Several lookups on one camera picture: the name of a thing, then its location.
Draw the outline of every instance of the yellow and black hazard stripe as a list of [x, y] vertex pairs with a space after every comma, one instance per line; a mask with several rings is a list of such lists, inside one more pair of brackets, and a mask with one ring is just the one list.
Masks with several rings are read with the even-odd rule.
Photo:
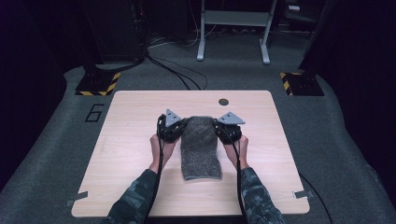
[[116, 88], [117, 81], [120, 78], [120, 73], [114, 75], [111, 80], [110, 85], [108, 86], [106, 91], [76, 91], [76, 95], [86, 95], [86, 96], [94, 96], [94, 95], [110, 95], [113, 92], [114, 88]]
[[280, 77], [282, 78], [282, 82], [283, 82], [283, 87], [285, 88], [287, 95], [293, 95], [287, 76], [300, 76], [300, 75], [301, 73], [280, 73]]

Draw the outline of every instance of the table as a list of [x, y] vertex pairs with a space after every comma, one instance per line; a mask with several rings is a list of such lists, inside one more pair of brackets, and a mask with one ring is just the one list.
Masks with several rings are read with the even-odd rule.
[[262, 51], [262, 62], [270, 63], [268, 49], [266, 46], [271, 23], [274, 17], [276, 1], [272, 1], [269, 12], [238, 12], [238, 11], [215, 11], [205, 10], [205, 0], [201, 3], [201, 38], [198, 48], [197, 60], [202, 61], [205, 54], [205, 25], [222, 24], [222, 25], [246, 25], [265, 27], [263, 38], [260, 39], [260, 49]]
[[[227, 99], [229, 104], [219, 104]], [[79, 193], [74, 217], [105, 217], [111, 205], [152, 161], [149, 138], [156, 132], [157, 118], [169, 108], [181, 118], [235, 113], [249, 139], [247, 160], [268, 188], [283, 214], [308, 212], [304, 190], [290, 147], [269, 91], [117, 91], [107, 112]], [[232, 216], [241, 211], [236, 194], [236, 171], [221, 142], [218, 157], [222, 179], [185, 181], [181, 173], [180, 141], [163, 170], [151, 217]]]

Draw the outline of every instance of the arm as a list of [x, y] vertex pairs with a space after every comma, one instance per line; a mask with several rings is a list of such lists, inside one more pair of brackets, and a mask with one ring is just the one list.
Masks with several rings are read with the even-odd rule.
[[268, 190], [251, 167], [242, 170], [241, 190], [248, 223], [285, 223]]
[[[172, 156], [177, 140], [163, 145], [163, 167]], [[132, 185], [125, 190], [120, 199], [110, 209], [105, 223], [143, 223], [149, 211], [151, 198], [155, 190], [158, 167], [160, 165], [160, 144], [158, 136], [150, 138], [152, 163]]]
[[[242, 135], [235, 146], [239, 148], [239, 160], [241, 164], [241, 190], [245, 202], [245, 211], [248, 223], [285, 223], [282, 214], [271, 201], [270, 194], [248, 165], [248, 139]], [[237, 158], [233, 145], [224, 145], [228, 159], [236, 168]]]

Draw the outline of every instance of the gray cloth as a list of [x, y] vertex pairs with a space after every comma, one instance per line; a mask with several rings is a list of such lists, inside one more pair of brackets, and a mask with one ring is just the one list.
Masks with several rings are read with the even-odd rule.
[[181, 173], [184, 179], [221, 179], [218, 138], [213, 128], [213, 118], [191, 117], [187, 122], [180, 145]]

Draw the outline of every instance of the camouflage sleeve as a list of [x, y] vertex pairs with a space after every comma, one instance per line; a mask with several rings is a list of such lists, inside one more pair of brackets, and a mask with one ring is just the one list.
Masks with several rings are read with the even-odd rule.
[[254, 172], [248, 167], [242, 170], [242, 196], [248, 223], [285, 223], [282, 214], [271, 201], [270, 194]]
[[156, 178], [157, 174], [153, 171], [145, 170], [113, 204], [101, 224], [143, 223], [154, 193]]

